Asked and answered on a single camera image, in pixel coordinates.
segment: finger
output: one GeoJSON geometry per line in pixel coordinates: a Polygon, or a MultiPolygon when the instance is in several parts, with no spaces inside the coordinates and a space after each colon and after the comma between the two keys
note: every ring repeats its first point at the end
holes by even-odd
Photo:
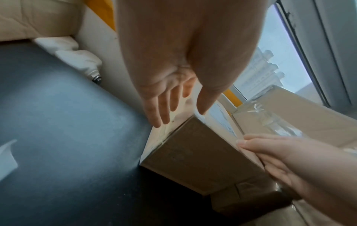
{"type": "Polygon", "coordinates": [[[194,87],[194,84],[196,82],[197,78],[196,77],[193,77],[193,78],[190,78],[188,81],[186,81],[184,84],[183,84],[183,92],[182,92],[182,97],[186,98],[188,97],[191,92],[192,92],[192,89],[194,87]]]}
{"type": "Polygon", "coordinates": [[[243,136],[245,140],[251,140],[254,138],[262,138],[262,139],[273,139],[273,140],[282,140],[282,139],[291,139],[292,137],[273,135],[273,134],[246,134],[243,136]]]}
{"type": "Polygon", "coordinates": [[[157,97],[151,99],[144,99],[143,105],[144,105],[144,112],[148,117],[148,120],[151,123],[151,125],[153,125],[156,128],[159,128],[161,126],[161,119],[158,112],[157,97]]]}
{"type": "Polygon", "coordinates": [[[176,86],[170,94],[170,110],[175,111],[179,106],[182,86],[176,86]]]}
{"type": "Polygon", "coordinates": [[[278,169],[277,167],[273,165],[266,165],[264,169],[274,178],[278,179],[279,181],[283,182],[284,184],[288,185],[289,187],[292,187],[292,181],[289,178],[289,176],[286,174],[281,169],[278,169]]]}
{"type": "Polygon", "coordinates": [[[265,155],[265,154],[257,154],[257,156],[259,157],[259,159],[261,159],[263,161],[264,164],[271,164],[274,165],[275,167],[284,170],[285,172],[290,172],[290,170],[288,169],[288,167],[280,160],[271,157],[269,155],[265,155]]]}
{"type": "Polygon", "coordinates": [[[283,160],[295,150],[294,145],[296,145],[296,143],[293,140],[254,138],[251,140],[242,140],[238,142],[237,145],[251,152],[266,154],[283,160]]]}
{"type": "Polygon", "coordinates": [[[168,102],[170,99],[170,92],[164,92],[159,95],[159,113],[161,116],[161,120],[164,124],[168,124],[170,122],[170,109],[168,106],[168,102]]]}
{"type": "Polygon", "coordinates": [[[197,98],[197,110],[201,115],[204,115],[206,111],[215,103],[222,92],[207,89],[202,87],[197,98]]]}

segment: hand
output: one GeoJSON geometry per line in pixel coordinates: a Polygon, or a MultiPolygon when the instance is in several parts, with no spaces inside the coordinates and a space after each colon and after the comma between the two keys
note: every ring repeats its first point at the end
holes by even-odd
{"type": "Polygon", "coordinates": [[[299,137],[245,135],[240,148],[252,151],[266,171],[332,219],[357,221],[357,158],[331,145],[299,137]]]}
{"type": "Polygon", "coordinates": [[[248,64],[266,9],[267,0],[117,0],[125,64],[153,126],[170,122],[197,79],[198,111],[213,105],[248,64]]]}

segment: dark gray floor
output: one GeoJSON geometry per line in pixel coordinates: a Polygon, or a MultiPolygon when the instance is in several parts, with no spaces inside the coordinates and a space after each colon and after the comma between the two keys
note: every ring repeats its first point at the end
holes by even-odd
{"type": "Polygon", "coordinates": [[[202,197],[138,166],[151,126],[30,42],[0,45],[0,225],[225,225],[202,197]]]}

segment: window glass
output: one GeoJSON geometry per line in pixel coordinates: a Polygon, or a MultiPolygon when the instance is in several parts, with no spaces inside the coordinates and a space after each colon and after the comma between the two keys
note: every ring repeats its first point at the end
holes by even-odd
{"type": "Polygon", "coordinates": [[[277,85],[322,104],[275,5],[266,15],[258,47],[234,86],[249,100],[270,85],[277,85]]]}

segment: fingernail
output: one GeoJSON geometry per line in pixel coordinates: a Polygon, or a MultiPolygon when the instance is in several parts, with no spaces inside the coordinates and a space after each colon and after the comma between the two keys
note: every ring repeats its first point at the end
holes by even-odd
{"type": "Polygon", "coordinates": [[[244,146],[246,142],[247,142],[246,140],[237,140],[237,145],[244,146]]]}

